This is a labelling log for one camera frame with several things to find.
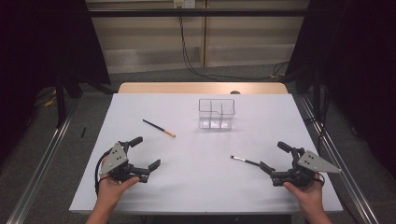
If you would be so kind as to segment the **white table board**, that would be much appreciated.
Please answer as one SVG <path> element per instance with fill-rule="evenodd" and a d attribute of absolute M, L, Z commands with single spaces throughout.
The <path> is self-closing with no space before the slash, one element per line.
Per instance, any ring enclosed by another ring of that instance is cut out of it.
<path fill-rule="evenodd" d="M 290 154 L 278 148 L 313 150 L 314 144 L 289 94 L 237 94 L 233 127 L 199 127 L 200 94 L 128 94 L 113 96 L 90 160 L 70 205 L 88 214 L 96 201 L 94 169 L 118 141 L 137 136 L 143 142 L 128 152 L 137 167 L 161 160 L 147 183 L 122 196 L 117 212 L 134 215 L 291 214 L 296 199 L 274 187 L 259 167 L 231 159 L 263 161 L 278 171 L 291 167 Z M 176 138 L 148 125 L 148 120 Z"/>

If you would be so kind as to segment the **aluminium floor rail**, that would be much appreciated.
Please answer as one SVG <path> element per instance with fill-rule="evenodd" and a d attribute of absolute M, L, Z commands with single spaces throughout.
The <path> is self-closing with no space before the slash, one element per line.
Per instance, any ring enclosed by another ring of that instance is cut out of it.
<path fill-rule="evenodd" d="M 60 127 L 57 128 L 52 136 L 46 151 L 37 165 L 35 172 L 30 179 L 27 187 L 25 188 L 23 194 L 19 198 L 17 204 L 10 217 L 8 218 L 6 224 L 23 224 L 31 206 L 35 200 L 37 193 L 39 192 L 41 185 L 45 179 L 45 176 L 50 168 L 50 165 L 64 139 L 64 136 L 68 130 L 72 117 L 76 113 L 78 107 L 78 102 L 71 104 L 71 108 L 68 110 L 68 114 L 65 116 L 64 121 L 61 123 Z"/>
<path fill-rule="evenodd" d="M 318 140 L 326 149 L 332 162 L 334 162 L 341 170 L 340 178 L 352 200 L 357 211 L 359 212 L 363 224 L 379 224 L 371 205 L 368 203 L 366 197 L 362 193 L 360 187 L 355 181 L 352 174 L 349 172 L 346 163 L 344 162 L 341 154 L 337 150 L 331 136 L 325 129 L 325 125 L 318 120 L 318 115 L 314 114 L 314 107 L 307 97 L 302 97 L 301 102 L 304 110 L 309 118 L 313 121 L 313 126 L 318 133 Z"/>

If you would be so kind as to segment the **black horizontal bar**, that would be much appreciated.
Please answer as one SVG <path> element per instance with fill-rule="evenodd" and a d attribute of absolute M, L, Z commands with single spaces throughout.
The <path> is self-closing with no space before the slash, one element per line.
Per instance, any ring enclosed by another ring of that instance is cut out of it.
<path fill-rule="evenodd" d="M 302 17 L 307 9 L 92 9 L 92 17 Z"/>

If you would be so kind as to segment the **black brush with orange tip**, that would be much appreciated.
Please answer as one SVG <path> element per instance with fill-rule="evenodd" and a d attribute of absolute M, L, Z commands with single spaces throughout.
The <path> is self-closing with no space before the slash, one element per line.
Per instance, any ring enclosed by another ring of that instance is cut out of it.
<path fill-rule="evenodd" d="M 166 134 L 172 136 L 173 138 L 176 138 L 176 135 L 175 135 L 174 133 L 172 133 L 171 131 L 168 131 L 168 130 L 166 130 L 166 129 L 163 128 L 163 127 L 160 127 L 160 126 L 158 126 L 158 125 L 156 125 L 156 124 L 154 124 L 154 123 L 152 123 L 152 122 L 149 122 L 148 120 L 145 120 L 145 119 L 142 119 L 142 120 L 143 120 L 144 122 L 146 122 L 148 125 L 150 125 L 150 126 L 156 128 L 156 129 L 158 129 L 158 130 L 160 130 L 160 131 L 162 131 L 162 132 L 164 132 L 164 133 L 166 133 Z"/>

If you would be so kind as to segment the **person's right hand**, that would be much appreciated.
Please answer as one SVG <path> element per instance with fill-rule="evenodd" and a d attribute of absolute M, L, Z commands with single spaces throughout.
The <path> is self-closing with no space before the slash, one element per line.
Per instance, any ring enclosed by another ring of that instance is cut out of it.
<path fill-rule="evenodd" d="M 283 187 L 287 189 L 297 200 L 303 211 L 315 211 L 323 209 L 322 205 L 322 183 L 319 174 L 307 187 L 298 188 L 290 182 L 285 182 Z"/>

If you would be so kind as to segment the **black curtain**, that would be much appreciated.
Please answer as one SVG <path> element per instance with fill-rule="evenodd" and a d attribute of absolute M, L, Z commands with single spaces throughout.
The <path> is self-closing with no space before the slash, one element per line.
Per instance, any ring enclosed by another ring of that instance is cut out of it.
<path fill-rule="evenodd" d="M 309 0 L 287 78 L 320 80 L 396 178 L 396 0 Z"/>
<path fill-rule="evenodd" d="M 0 0 L 0 164 L 32 117 L 36 95 L 64 85 L 108 84 L 86 0 Z"/>

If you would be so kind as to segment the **black metal stand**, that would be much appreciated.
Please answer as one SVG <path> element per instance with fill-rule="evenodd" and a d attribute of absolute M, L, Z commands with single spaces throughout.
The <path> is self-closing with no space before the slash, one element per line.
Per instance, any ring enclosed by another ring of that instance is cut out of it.
<path fill-rule="evenodd" d="M 55 90 L 56 90 L 56 100 L 57 100 L 57 108 L 58 108 L 57 127 L 60 128 L 66 119 L 66 108 L 65 108 L 65 100 L 64 100 L 64 85 L 62 82 L 61 75 L 58 75 L 56 77 Z"/>

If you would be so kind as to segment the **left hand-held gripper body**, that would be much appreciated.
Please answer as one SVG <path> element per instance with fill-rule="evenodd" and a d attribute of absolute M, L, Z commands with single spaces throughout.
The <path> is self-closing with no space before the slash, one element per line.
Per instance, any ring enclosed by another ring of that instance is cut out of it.
<path fill-rule="evenodd" d="M 113 148 L 107 153 L 107 159 L 103 164 L 99 176 L 105 173 L 116 181 L 124 182 L 132 177 L 139 177 L 140 182 L 147 183 L 149 180 L 150 170 L 148 168 L 137 168 L 129 163 L 127 156 L 128 148 L 123 148 L 120 141 L 116 142 Z"/>

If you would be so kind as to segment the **person's left hand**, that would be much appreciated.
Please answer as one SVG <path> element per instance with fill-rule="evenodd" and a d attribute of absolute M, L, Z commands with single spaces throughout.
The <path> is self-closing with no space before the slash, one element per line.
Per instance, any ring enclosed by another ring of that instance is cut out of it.
<path fill-rule="evenodd" d="M 115 207 L 123 192 L 140 181 L 139 177 L 132 177 L 124 182 L 114 180 L 109 173 L 100 177 L 97 204 L 102 207 Z"/>

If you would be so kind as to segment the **white wall socket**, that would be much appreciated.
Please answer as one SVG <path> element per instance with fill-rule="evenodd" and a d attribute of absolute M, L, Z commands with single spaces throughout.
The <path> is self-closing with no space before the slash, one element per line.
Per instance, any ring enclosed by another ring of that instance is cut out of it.
<path fill-rule="evenodd" d="M 196 7 L 195 0 L 174 0 L 174 8 L 193 9 Z"/>

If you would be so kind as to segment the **clear plastic organizer box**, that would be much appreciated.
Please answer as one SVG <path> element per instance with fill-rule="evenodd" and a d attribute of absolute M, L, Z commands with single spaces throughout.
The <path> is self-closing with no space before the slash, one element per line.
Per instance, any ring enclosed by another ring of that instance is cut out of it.
<path fill-rule="evenodd" d="M 235 115 L 234 99 L 200 99 L 201 129 L 231 129 Z"/>

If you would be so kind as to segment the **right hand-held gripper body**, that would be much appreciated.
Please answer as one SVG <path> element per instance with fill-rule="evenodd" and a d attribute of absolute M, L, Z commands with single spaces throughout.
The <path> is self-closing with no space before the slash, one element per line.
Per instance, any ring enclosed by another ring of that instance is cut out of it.
<path fill-rule="evenodd" d="M 307 187 L 312 181 L 321 182 L 321 179 L 316 178 L 316 173 L 339 174 L 342 172 L 340 168 L 322 159 L 312 151 L 295 147 L 282 147 L 281 149 L 291 154 L 291 168 L 287 172 L 272 171 L 270 173 L 274 187 L 280 187 L 285 182 L 289 182 L 295 187 Z"/>

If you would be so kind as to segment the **wooden table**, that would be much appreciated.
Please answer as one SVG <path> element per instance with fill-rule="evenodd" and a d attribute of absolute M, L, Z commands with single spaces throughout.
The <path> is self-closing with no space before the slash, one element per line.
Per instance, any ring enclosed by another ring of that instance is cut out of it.
<path fill-rule="evenodd" d="M 287 94 L 278 82 L 125 82 L 119 93 Z"/>

